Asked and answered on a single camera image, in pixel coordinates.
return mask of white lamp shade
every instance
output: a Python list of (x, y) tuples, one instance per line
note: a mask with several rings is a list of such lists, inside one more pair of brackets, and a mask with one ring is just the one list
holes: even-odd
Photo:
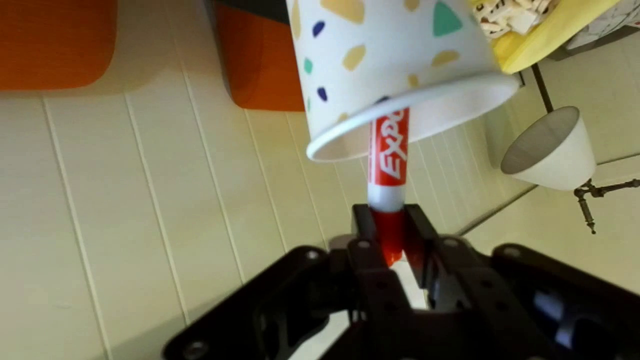
[(575, 191), (596, 173), (593, 145), (579, 109), (559, 109), (507, 150), (504, 174), (556, 191)]
[(411, 141), (509, 101), (467, 0), (288, 0), (313, 161), (368, 150), (372, 120), (411, 109)]

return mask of yellow object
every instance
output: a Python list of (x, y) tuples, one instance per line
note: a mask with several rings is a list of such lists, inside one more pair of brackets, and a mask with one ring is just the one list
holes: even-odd
[(494, 54), (503, 72), (521, 72), (579, 35), (585, 27), (610, 10), (619, 0), (559, 0), (559, 6), (527, 37), (504, 35), (494, 41)]

